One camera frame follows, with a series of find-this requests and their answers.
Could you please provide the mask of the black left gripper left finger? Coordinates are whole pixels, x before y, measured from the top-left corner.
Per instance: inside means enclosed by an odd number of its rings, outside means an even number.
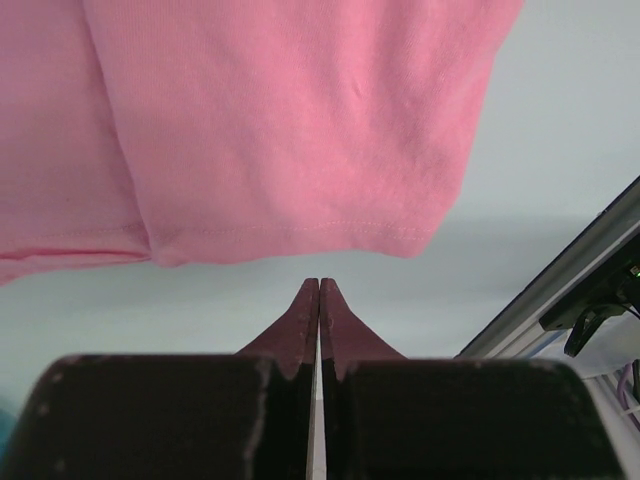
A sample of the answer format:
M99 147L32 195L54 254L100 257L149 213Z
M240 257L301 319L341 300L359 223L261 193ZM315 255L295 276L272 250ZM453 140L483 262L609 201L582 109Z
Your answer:
M35 383L5 479L307 479L319 283L227 354L76 354Z

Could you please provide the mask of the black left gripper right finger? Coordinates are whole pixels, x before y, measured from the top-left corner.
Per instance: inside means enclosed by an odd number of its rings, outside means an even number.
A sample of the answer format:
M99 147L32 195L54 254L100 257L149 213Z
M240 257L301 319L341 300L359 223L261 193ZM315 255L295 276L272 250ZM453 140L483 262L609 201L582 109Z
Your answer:
M547 360L409 359L319 290L331 479L621 479L584 383Z

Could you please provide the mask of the pink t shirt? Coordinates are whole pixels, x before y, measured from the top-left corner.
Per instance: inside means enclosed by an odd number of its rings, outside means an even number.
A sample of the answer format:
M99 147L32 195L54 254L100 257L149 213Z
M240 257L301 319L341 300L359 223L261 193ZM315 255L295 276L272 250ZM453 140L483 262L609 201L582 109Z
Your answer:
M5 1L1 280L420 254L519 1Z

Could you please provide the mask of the teal plastic bin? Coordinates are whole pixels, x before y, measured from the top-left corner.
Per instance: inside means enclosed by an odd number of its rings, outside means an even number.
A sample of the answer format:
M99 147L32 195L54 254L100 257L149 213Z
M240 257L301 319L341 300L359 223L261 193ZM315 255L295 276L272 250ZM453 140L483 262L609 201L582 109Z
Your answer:
M16 414L10 405L1 400L0 404L0 443L1 449L5 448L5 445L10 439L16 423Z

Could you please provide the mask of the front aluminium rail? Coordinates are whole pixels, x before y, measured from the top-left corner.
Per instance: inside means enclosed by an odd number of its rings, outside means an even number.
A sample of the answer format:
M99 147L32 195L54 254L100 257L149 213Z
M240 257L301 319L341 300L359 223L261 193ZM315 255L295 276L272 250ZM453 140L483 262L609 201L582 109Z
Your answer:
M620 193L460 352L546 356L639 377L639 182Z

